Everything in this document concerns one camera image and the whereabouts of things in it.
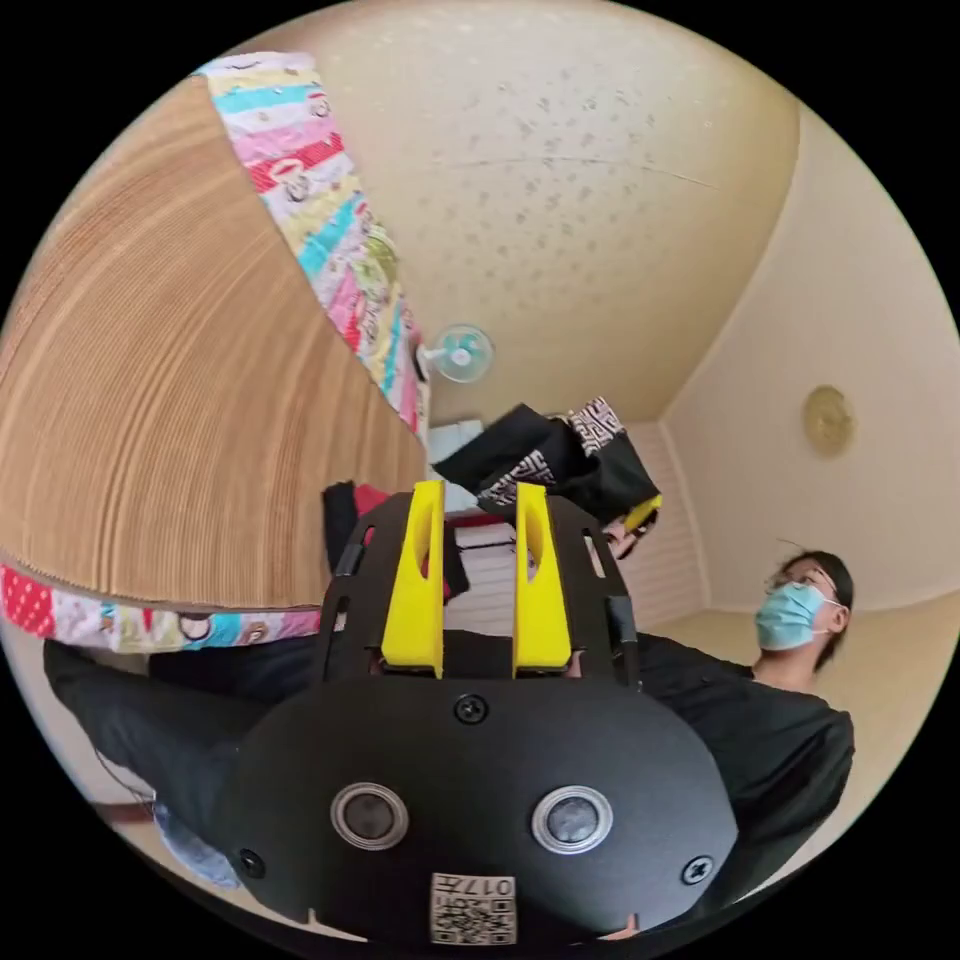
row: blue face mask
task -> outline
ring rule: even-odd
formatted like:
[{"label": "blue face mask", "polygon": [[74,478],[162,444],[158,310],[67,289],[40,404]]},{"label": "blue face mask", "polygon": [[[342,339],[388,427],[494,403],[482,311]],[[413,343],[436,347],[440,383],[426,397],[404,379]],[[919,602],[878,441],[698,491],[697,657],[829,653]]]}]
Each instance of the blue face mask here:
[{"label": "blue face mask", "polygon": [[810,643],[818,633],[813,621],[825,603],[839,607],[816,588],[805,583],[787,583],[767,597],[754,620],[761,650],[793,650]]}]

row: textured ceiling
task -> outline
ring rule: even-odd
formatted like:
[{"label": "textured ceiling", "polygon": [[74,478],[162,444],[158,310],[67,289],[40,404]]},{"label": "textured ceiling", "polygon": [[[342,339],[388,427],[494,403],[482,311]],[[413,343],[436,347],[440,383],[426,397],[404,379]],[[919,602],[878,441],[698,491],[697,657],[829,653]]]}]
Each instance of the textured ceiling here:
[{"label": "textured ceiling", "polygon": [[723,49],[594,0],[352,2],[231,52],[317,60],[428,337],[497,362],[437,422],[603,393],[658,416],[759,259],[797,105]]}]

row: screw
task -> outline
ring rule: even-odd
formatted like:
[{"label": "screw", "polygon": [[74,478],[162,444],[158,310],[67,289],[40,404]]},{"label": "screw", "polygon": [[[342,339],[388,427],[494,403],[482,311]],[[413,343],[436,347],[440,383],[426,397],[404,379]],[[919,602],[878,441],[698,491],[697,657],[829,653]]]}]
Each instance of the screw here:
[{"label": "screw", "polygon": [[453,705],[453,715],[461,723],[483,723],[489,712],[487,701],[474,693],[464,694],[464,696]]},{"label": "screw", "polygon": [[711,873],[713,873],[713,857],[696,857],[683,868],[680,879],[688,887],[692,887],[702,883]]},{"label": "screw", "polygon": [[267,872],[264,862],[252,851],[240,851],[240,869],[250,877],[251,880],[260,880]]}]

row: black bag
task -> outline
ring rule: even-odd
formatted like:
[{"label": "black bag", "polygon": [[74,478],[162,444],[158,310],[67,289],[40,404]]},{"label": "black bag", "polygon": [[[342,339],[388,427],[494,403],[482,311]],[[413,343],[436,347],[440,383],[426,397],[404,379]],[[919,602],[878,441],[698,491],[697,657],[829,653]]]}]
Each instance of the black bag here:
[{"label": "black bag", "polygon": [[[623,424],[602,397],[566,420],[519,404],[433,468],[472,493],[487,513],[504,517],[515,513],[521,482],[549,487],[602,526],[660,496]],[[651,507],[637,526],[649,528],[657,512]]]}]

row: patterned cloth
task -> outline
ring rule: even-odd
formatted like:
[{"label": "patterned cloth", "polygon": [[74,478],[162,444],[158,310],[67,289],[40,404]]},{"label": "patterned cloth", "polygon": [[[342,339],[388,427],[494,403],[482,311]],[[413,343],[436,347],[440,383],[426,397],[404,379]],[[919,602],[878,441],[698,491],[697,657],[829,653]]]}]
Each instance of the patterned cloth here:
[{"label": "patterned cloth", "polygon": [[429,386],[396,251],[367,205],[313,66],[305,53],[254,53],[197,72],[318,302],[426,446]]},{"label": "patterned cloth", "polygon": [[38,583],[0,564],[6,618],[38,637],[117,653],[247,646],[316,633],[319,610],[175,613],[133,607]]},{"label": "patterned cloth", "polygon": [[[596,397],[579,410],[570,410],[564,419],[576,433],[587,457],[593,456],[618,434],[626,433],[620,418],[603,397]],[[477,499],[498,507],[512,506],[517,502],[518,483],[535,483],[541,487],[557,485],[544,451],[531,450],[502,477],[479,491]]]}]

